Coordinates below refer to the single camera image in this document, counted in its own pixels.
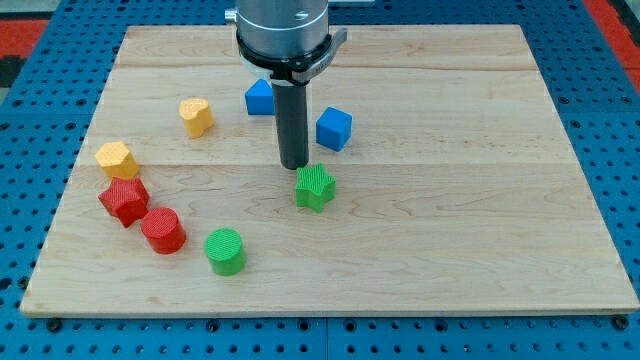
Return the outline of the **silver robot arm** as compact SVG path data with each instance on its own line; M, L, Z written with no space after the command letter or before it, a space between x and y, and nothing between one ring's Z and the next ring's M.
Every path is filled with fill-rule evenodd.
M224 16L251 73L278 86L305 86L347 41L345 28L329 30L328 10L327 0L237 0Z

